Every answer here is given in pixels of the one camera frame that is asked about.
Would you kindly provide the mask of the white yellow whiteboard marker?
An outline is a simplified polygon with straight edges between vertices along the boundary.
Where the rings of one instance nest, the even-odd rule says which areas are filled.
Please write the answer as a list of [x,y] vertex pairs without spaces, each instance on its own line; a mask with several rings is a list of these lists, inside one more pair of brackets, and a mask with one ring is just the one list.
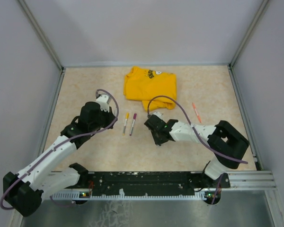
[[123,136],[125,135],[125,132],[126,132],[127,122],[128,122],[128,119],[125,118],[124,126],[123,126]]

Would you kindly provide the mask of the white purple-end pen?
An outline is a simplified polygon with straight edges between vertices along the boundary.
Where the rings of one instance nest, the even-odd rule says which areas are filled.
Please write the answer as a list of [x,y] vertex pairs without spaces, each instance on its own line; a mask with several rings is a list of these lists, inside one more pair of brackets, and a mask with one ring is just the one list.
[[131,125],[131,128],[130,128],[129,136],[132,136],[132,134],[133,134],[133,129],[134,129],[135,121],[136,121],[136,119],[135,119],[135,120],[133,119],[132,125]]

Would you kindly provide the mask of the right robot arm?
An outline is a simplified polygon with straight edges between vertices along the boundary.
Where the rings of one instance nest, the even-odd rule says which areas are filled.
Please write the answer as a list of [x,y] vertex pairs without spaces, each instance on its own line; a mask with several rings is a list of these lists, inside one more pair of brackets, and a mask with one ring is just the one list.
[[160,113],[154,113],[148,116],[144,125],[158,146],[168,141],[190,141],[213,152],[214,158],[202,175],[202,182],[207,187],[215,186],[219,177],[228,170],[248,163],[242,159],[249,141],[227,121],[220,121],[217,125],[189,124],[175,119],[164,122]]

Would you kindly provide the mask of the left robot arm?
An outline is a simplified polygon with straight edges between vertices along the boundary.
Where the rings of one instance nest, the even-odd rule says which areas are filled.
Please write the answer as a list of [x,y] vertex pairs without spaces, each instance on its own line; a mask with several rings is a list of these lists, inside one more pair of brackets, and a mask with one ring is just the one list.
[[61,173],[50,173],[95,134],[113,128],[118,116],[119,108],[113,111],[108,102],[87,102],[48,150],[16,174],[8,172],[3,177],[0,208],[15,209],[22,216],[28,217],[44,200],[52,198],[58,191],[74,185],[80,188],[86,186],[89,176],[77,163]]

